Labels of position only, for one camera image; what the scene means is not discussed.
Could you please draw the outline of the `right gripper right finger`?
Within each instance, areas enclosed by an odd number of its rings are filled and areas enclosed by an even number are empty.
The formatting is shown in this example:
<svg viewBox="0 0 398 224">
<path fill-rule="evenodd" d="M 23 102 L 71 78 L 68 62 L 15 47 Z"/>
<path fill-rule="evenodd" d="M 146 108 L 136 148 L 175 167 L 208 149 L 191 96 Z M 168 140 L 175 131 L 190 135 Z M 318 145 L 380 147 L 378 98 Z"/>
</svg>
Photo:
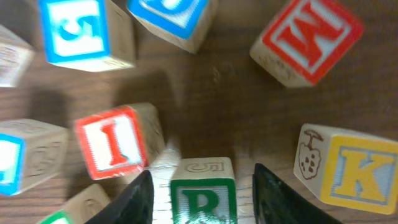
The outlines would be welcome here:
<svg viewBox="0 0 398 224">
<path fill-rule="evenodd" d="M 260 163 L 254 166 L 252 199 L 256 224 L 341 224 Z"/>
</svg>

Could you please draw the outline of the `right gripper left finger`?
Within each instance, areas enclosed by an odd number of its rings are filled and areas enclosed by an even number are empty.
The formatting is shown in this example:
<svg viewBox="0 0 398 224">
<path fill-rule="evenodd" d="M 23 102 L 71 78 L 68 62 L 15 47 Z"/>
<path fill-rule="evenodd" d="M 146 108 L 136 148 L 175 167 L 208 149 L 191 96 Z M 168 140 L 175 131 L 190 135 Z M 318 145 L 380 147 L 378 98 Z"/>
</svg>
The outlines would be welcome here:
<svg viewBox="0 0 398 224">
<path fill-rule="evenodd" d="M 153 209 L 154 184 L 145 170 L 85 224 L 152 224 Z"/>
</svg>

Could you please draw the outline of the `green R block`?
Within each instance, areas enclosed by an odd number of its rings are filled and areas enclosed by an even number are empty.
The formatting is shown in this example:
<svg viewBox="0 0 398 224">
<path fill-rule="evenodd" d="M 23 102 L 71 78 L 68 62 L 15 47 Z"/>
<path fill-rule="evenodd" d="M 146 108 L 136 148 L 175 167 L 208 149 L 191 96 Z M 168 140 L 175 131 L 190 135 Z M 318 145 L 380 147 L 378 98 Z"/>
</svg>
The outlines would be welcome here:
<svg viewBox="0 0 398 224">
<path fill-rule="evenodd" d="M 174 224 L 237 224 L 236 184 L 231 159 L 182 159 L 170 181 Z"/>
</svg>

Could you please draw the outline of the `blue L block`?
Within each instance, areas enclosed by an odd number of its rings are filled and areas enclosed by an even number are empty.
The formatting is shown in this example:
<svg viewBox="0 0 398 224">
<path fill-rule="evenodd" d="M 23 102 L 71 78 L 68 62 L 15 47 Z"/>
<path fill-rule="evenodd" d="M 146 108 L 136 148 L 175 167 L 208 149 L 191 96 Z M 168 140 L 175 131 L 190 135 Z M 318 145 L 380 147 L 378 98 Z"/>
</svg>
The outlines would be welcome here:
<svg viewBox="0 0 398 224">
<path fill-rule="evenodd" d="M 33 119 L 1 122 L 1 195 L 13 196 L 60 173 L 67 128 Z"/>
</svg>

